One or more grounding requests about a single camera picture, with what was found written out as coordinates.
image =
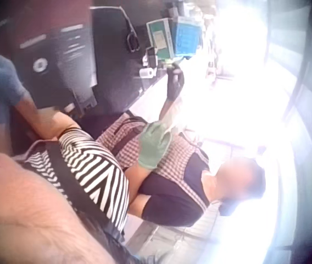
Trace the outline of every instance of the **hair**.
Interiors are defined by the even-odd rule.
[[[249,159],[250,166],[253,170],[254,180],[249,187],[249,199],[259,199],[263,196],[266,190],[266,178],[265,170],[260,167],[256,160],[253,158]],[[225,199],[219,207],[221,216],[230,216],[237,206],[240,204],[238,200]]]

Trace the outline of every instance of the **black glove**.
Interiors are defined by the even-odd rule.
[[[183,89],[184,73],[178,64],[173,63],[171,67],[167,68],[167,74],[167,99],[174,102]]]

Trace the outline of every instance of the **green glove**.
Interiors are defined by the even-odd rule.
[[[139,165],[145,169],[157,168],[171,140],[171,133],[166,133],[166,127],[161,122],[148,124],[139,138]]]

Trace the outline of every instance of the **black and white striped shirt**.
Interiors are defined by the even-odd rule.
[[[115,157],[90,135],[78,128],[71,128],[59,138],[62,156],[85,193],[122,231],[127,220],[129,182]],[[69,201],[44,147],[30,151],[25,163],[55,186]]]

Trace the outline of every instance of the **plaid apron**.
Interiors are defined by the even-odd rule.
[[[124,170],[138,161],[138,140],[146,125],[147,123],[142,118],[131,117],[124,113],[96,141],[111,151]],[[185,168],[193,153],[196,153],[208,164],[208,158],[197,146],[191,144],[182,136],[174,135],[167,154],[154,172],[176,183],[205,211],[207,209],[206,204],[184,181]]]

